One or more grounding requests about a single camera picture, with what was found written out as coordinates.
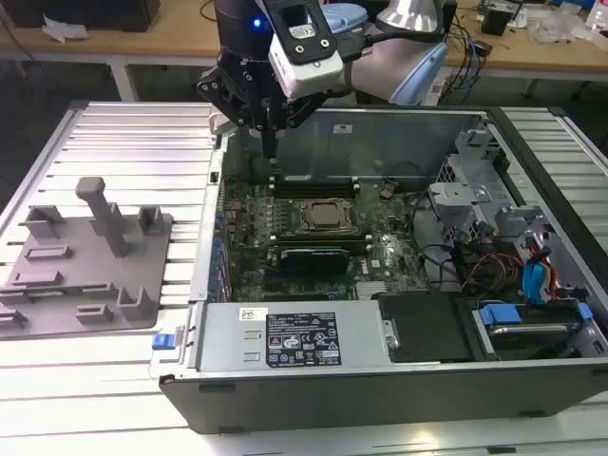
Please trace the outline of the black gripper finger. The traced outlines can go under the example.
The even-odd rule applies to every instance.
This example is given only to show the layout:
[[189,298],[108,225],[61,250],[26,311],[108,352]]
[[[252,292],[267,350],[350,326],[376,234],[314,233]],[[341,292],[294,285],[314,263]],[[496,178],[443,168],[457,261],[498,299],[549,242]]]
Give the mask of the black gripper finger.
[[270,160],[276,158],[278,132],[300,126],[328,99],[329,93],[321,92],[291,102],[288,102],[283,96],[276,96],[271,100],[269,107]]
[[238,69],[235,77],[215,66],[201,76],[197,89],[236,126],[254,129],[260,136],[263,156],[269,157],[268,117],[262,106],[256,75],[249,66]]

